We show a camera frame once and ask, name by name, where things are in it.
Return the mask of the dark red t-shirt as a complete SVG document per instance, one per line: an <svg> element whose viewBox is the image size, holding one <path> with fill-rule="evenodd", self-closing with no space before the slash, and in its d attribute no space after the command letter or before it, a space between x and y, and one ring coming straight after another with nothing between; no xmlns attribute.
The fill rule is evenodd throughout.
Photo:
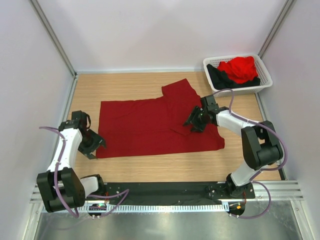
<svg viewBox="0 0 320 240"><path fill-rule="evenodd" d="M215 125L207 125L204 132L192 132L191 125L184 125L193 108L201 104L187 79L161 90L158 98L101 102L98 133L106 147L96 150L98 158L218 151L225 147Z"/></svg>

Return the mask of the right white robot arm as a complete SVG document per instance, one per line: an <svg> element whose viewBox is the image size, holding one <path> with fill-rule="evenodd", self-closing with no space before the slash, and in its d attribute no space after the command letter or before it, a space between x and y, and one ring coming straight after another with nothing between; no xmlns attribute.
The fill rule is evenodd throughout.
<svg viewBox="0 0 320 240"><path fill-rule="evenodd" d="M230 107L220 107L212 95L200 99L184 126L192 132L204 132L207 125L226 128L241 137L244 163L226 177L224 190L230 198L238 198L263 168L283 158L283 149L270 121L257 122L235 114Z"/></svg>

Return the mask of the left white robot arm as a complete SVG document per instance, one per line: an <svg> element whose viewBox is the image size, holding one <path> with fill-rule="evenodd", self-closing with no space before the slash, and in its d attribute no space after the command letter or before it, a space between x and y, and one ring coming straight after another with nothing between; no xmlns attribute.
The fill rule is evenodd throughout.
<svg viewBox="0 0 320 240"><path fill-rule="evenodd" d="M79 178L73 169L77 153L95 160L94 152L99 147L106 147L106 141L90 127L90 116L81 110L73 111L71 119L63 121L58 128L45 127L59 137L51 164L36 178L44 207L49 213L66 210L78 218L78 208L85 204L89 195L101 200L106 194L99 174Z"/></svg>

